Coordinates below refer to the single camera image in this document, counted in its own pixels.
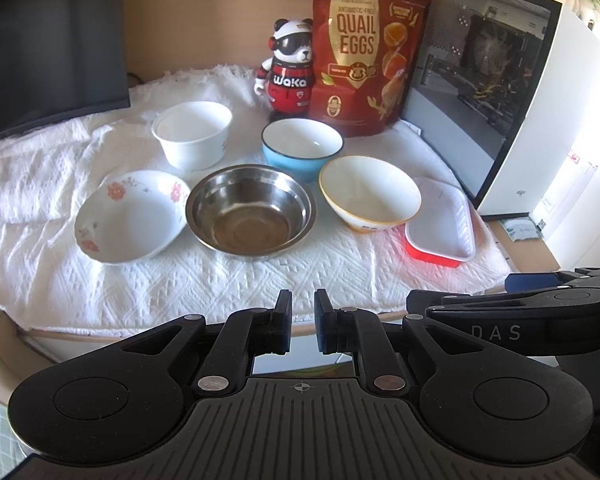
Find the stainless steel bowl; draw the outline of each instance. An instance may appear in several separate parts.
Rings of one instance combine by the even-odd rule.
[[[315,222],[315,202],[288,174],[244,164],[204,178],[191,191],[186,213],[189,227],[207,247],[258,257],[304,238]]]

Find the beige wall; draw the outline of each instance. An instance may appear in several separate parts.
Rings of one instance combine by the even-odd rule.
[[[258,66],[278,18],[307,18],[312,0],[125,0],[126,64],[145,79],[218,63]]]

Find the panda toy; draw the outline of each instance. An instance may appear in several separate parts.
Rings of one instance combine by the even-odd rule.
[[[256,74],[254,90],[266,91],[274,111],[272,120],[306,115],[314,85],[311,47],[313,20],[277,20],[269,38],[273,57]]]

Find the blue bowl with black rim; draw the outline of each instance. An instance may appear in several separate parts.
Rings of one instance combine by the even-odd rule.
[[[262,131],[262,151],[270,166],[304,182],[318,179],[322,167],[342,152],[342,136],[311,119],[275,121]]]

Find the red and white plastic tray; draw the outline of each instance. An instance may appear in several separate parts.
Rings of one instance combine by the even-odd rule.
[[[469,202],[455,186],[430,178],[414,178],[422,206],[407,222],[407,253],[417,260],[457,267],[475,256],[474,228]]]

